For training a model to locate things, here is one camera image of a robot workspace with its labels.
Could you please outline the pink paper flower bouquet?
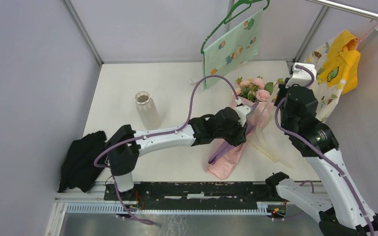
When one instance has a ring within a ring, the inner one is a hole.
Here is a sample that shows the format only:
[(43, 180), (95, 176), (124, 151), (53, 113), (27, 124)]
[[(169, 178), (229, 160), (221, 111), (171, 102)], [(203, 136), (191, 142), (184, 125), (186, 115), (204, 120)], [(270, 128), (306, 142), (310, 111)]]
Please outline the pink paper flower bouquet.
[(230, 141), (219, 139), (208, 158), (206, 172), (219, 180), (227, 179), (238, 165), (245, 144), (249, 142), (254, 131), (264, 128), (270, 119), (270, 107), (273, 105), (273, 82), (265, 82), (262, 76), (252, 79), (236, 79), (236, 95), (231, 108), (246, 109), (241, 114), (241, 143), (230, 144)]

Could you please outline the cream printed ribbon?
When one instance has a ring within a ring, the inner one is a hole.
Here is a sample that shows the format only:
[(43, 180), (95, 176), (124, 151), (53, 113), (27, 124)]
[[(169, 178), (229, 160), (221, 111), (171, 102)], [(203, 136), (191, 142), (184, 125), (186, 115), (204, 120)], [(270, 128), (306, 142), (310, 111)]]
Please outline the cream printed ribbon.
[(278, 85), (275, 84), (269, 99), (258, 103), (255, 109), (255, 114), (257, 114), (255, 134), (259, 149), (264, 151), (270, 160), (291, 169), (293, 161), (290, 156), (289, 139), (275, 124), (274, 101), (278, 90)]

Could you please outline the white ribbed ceramic vase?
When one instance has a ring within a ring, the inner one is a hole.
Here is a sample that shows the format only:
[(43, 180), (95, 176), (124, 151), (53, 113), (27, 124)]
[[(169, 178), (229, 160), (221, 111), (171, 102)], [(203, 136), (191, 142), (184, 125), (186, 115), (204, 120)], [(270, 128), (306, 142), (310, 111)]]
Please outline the white ribbed ceramic vase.
[(136, 110), (139, 117), (148, 130), (158, 129), (161, 125), (157, 108), (154, 100), (147, 91), (139, 91), (135, 94)]

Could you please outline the purple wrapping paper sheet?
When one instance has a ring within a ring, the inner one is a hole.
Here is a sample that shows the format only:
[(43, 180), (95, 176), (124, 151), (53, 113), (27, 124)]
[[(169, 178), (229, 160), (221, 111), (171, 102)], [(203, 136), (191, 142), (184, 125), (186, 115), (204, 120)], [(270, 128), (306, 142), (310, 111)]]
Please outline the purple wrapping paper sheet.
[[(255, 125), (251, 124), (250, 122), (247, 123), (247, 129), (246, 129), (246, 137), (255, 130)], [(230, 145), (227, 141), (224, 141), (217, 150), (211, 155), (211, 157), (208, 160), (209, 164), (214, 165), (221, 157), (223, 157), (225, 154), (230, 152), (232, 149), (234, 149), (235, 146)]]

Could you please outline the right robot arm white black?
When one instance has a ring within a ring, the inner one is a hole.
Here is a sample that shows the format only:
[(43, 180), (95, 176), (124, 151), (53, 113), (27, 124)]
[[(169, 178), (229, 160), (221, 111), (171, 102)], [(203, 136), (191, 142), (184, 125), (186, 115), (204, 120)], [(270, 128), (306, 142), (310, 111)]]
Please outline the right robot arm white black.
[(278, 172), (265, 181), (265, 196), (287, 200), (311, 216), (325, 236), (367, 236), (378, 231), (378, 213), (364, 201), (343, 161), (332, 130), (316, 118), (318, 101), (311, 89), (279, 85), (275, 123), (312, 166), (328, 200)]

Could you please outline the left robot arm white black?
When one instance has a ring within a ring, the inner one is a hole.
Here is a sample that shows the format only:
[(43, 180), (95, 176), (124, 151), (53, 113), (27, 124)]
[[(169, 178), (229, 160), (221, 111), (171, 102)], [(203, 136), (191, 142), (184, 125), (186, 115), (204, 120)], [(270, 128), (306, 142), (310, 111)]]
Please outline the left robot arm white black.
[(168, 129), (133, 130), (121, 126), (107, 142), (107, 158), (116, 184), (116, 194), (130, 200), (135, 194), (132, 178), (139, 157), (162, 149), (206, 145), (223, 139), (232, 146), (246, 142), (247, 119), (253, 113), (248, 105), (226, 107), (216, 114), (191, 118), (188, 124)]

